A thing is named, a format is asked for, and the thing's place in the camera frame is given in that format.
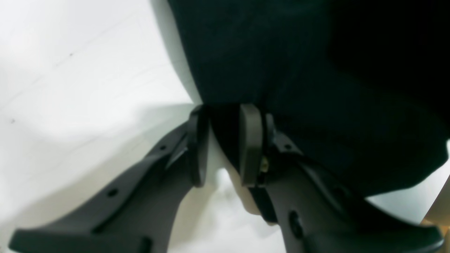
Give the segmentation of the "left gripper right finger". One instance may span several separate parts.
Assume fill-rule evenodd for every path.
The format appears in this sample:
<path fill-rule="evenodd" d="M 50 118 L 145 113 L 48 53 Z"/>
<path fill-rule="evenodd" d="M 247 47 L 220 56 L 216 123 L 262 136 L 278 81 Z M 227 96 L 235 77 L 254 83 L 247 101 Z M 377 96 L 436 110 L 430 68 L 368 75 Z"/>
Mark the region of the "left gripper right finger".
<path fill-rule="evenodd" d="M 435 253 L 435 226 L 411 225 L 371 205 L 306 157 L 272 115 L 239 106 L 239 174 L 267 191 L 288 253 Z"/>

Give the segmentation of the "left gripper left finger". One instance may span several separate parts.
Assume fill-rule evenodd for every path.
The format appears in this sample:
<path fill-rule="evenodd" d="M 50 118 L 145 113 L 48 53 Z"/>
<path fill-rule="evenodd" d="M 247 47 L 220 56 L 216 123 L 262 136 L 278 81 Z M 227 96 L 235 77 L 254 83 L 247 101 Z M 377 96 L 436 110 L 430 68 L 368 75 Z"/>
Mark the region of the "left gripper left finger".
<path fill-rule="evenodd" d="M 145 157 L 79 208 L 34 229 L 17 229 L 18 253 L 165 253 L 179 205 L 207 173 L 209 121 L 199 105 Z"/>

